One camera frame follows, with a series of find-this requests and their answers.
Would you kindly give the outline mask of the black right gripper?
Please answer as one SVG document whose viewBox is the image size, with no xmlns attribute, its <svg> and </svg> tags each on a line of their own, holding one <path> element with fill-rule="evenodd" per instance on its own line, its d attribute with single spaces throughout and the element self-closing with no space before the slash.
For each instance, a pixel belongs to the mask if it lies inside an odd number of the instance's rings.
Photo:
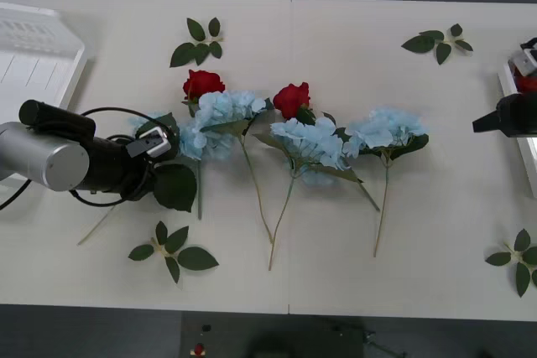
<svg viewBox="0 0 537 358">
<path fill-rule="evenodd" d="M 497 110 L 472 123 L 475 133 L 498 129 L 507 137 L 536 136 L 536 93 L 517 93 L 505 96 L 497 104 Z"/>
</svg>

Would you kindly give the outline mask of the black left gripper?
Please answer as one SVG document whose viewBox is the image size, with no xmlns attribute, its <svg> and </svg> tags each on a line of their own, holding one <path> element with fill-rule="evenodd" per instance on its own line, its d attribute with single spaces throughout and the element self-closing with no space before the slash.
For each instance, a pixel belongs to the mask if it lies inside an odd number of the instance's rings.
<svg viewBox="0 0 537 358">
<path fill-rule="evenodd" d="M 164 167 L 165 165 L 177 164 L 179 162 L 179 149 L 177 147 L 171 148 L 158 157 L 151 157 L 148 153 L 144 153 L 143 157 L 149 165 L 149 173 L 155 174 L 157 168 Z"/>
</svg>

